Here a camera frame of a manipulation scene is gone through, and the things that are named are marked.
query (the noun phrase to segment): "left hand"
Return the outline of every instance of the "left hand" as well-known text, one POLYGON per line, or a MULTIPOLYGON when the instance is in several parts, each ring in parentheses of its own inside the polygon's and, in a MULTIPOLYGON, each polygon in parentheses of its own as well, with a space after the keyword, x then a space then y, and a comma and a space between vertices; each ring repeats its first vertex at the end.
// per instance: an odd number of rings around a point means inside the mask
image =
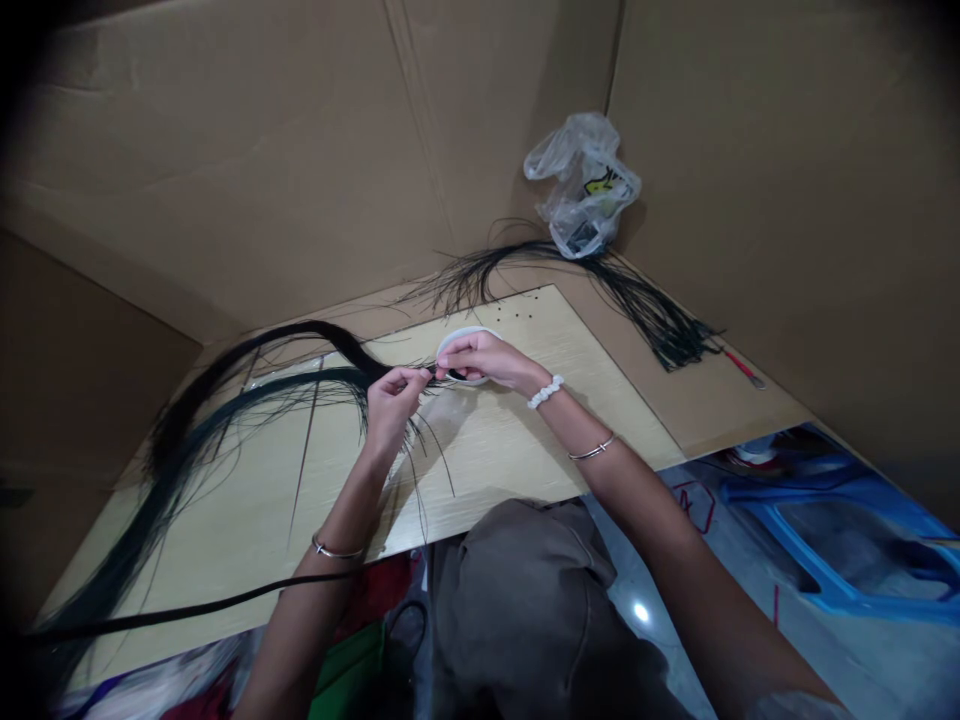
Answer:
POLYGON ((407 420, 433 375, 427 369, 394 368, 367 391, 367 444, 391 459, 400 452, 407 420))

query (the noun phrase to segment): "bundle of black hair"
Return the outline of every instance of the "bundle of black hair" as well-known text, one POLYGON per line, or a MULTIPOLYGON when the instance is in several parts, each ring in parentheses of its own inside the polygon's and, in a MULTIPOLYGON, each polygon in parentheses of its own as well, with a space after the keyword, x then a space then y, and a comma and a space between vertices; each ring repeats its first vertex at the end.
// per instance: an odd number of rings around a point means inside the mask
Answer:
POLYGON ((155 426, 146 463, 145 495, 132 520, 93 575, 38 628, 38 639, 78 638, 41 649, 40 670, 51 694, 62 691, 90 648, 96 633, 84 629, 109 627, 108 618, 170 524, 188 503, 195 501, 202 485, 202 479, 196 481, 196 471, 204 464, 222 461, 222 458, 218 460, 218 450, 231 423, 268 401, 279 404, 256 417, 253 423, 256 429, 298 407, 353 403, 359 411, 362 434, 366 428, 367 390, 389 370, 343 328, 320 320, 307 320, 246 340, 224 352, 200 373, 162 413, 155 426), (241 363, 250 363, 252 367, 265 348, 276 349, 278 344, 303 337, 329 341, 354 367, 321 369, 265 382, 240 392, 198 421, 201 408, 229 380, 237 377, 241 363))
MULTIPOLYGON (((511 224, 506 230, 519 227, 542 232, 537 225, 525 220, 508 218, 507 222, 511 224)), ((692 317, 633 268, 609 254, 568 260, 550 240, 527 240, 455 258, 400 301, 430 302, 434 308, 442 307, 447 315, 493 302, 497 298, 490 292, 490 276, 501 267, 586 274, 600 296, 634 324, 667 372, 700 362, 705 352, 721 352, 720 346, 711 339, 718 334, 716 331, 692 317), (551 263, 563 263, 568 269, 551 263)))

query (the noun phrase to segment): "gray pants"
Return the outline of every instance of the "gray pants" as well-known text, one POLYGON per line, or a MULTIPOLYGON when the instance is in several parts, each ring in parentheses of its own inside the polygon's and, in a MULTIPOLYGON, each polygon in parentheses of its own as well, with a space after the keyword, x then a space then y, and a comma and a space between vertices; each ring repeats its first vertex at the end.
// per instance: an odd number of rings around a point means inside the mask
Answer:
POLYGON ((689 717, 607 597, 616 576, 579 502, 509 500, 436 543, 434 717, 689 717))

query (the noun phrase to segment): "white cup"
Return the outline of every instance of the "white cup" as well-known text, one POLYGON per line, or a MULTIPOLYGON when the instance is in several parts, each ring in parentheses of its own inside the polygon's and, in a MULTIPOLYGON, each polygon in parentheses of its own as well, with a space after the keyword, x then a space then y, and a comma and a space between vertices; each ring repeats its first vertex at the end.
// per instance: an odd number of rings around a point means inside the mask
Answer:
MULTIPOLYGON (((461 338, 464 335, 469 335, 471 333, 480 332, 481 330, 486 330, 488 333, 490 333, 494 337, 500 338, 501 340, 503 340, 503 338, 500 336, 500 333, 498 333, 496 330, 485 328, 482 325, 472 325, 471 327, 468 327, 468 328, 460 328, 459 330, 454 330, 452 333, 450 333, 443 339, 443 342, 440 343, 440 347, 437 348, 437 357, 439 358, 440 353, 443 352, 444 348, 446 348, 447 345, 452 343, 457 338, 461 338)), ((448 374, 447 377, 453 380, 455 383, 459 383, 461 385, 470 385, 470 386, 483 385, 487 380, 490 379, 487 376, 483 376, 479 380, 458 380, 457 378, 453 377, 450 374, 448 374)))

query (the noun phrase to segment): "wrist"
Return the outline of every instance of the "wrist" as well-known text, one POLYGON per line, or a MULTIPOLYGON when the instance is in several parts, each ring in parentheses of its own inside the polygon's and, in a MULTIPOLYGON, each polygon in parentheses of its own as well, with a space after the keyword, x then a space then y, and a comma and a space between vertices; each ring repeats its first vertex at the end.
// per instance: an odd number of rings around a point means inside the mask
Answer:
POLYGON ((517 381, 516 390, 527 400, 540 392, 543 388, 553 382, 553 375, 539 363, 532 362, 528 368, 520 374, 517 381))
POLYGON ((402 436, 399 442, 394 442, 392 439, 385 439, 381 435, 368 433, 367 440, 360 450, 360 457, 357 458, 357 464, 365 465, 373 474, 381 474, 382 472, 384 477, 381 479, 385 479, 386 474, 390 471, 390 466, 397 458, 397 453, 400 452, 402 444, 402 436))

